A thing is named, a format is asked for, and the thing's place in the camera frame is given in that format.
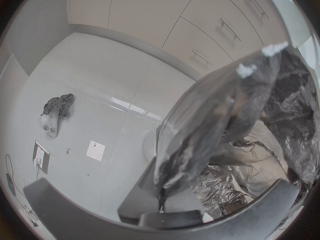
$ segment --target cabinet door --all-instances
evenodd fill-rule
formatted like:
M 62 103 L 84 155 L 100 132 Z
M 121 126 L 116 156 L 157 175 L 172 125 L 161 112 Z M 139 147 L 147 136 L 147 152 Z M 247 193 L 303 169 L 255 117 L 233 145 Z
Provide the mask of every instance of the cabinet door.
M 162 48 L 190 0 L 112 0 L 109 29 Z
M 191 0 L 182 17 L 208 34 L 233 60 L 263 47 L 250 22 L 230 0 Z
M 231 0 L 247 17 L 265 46 L 289 41 L 284 23 L 270 0 Z
M 184 18 L 179 18 L 162 49 L 193 67 L 203 76 L 232 62 L 228 54 L 214 40 Z
M 108 28 L 111 0 L 70 0 L 72 24 Z

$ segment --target metal handle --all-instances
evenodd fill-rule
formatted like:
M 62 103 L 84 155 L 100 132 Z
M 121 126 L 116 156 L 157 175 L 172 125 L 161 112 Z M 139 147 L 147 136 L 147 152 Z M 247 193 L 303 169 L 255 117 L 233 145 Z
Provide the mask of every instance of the metal handle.
M 260 9 L 262 10 L 262 14 L 266 15 L 266 17 L 269 19 L 268 14 L 266 13 L 266 11 L 263 9 L 263 7 L 261 6 L 261 4 L 259 4 L 258 0 L 254 0 L 256 1 L 257 5 L 260 7 Z
M 204 60 L 206 60 L 207 62 L 209 62 L 211 65 L 213 65 L 213 63 L 208 60 L 205 56 L 201 55 L 200 53 L 198 53 L 197 50 L 192 50 L 195 54 L 198 54 L 201 58 L 203 58 Z
M 240 40 L 242 41 L 242 39 L 239 37 L 239 35 L 236 33 L 236 31 L 233 30 L 233 28 L 223 19 L 221 18 L 220 19 L 222 21 L 223 24 L 226 24 L 226 26 L 235 34 L 235 36 Z

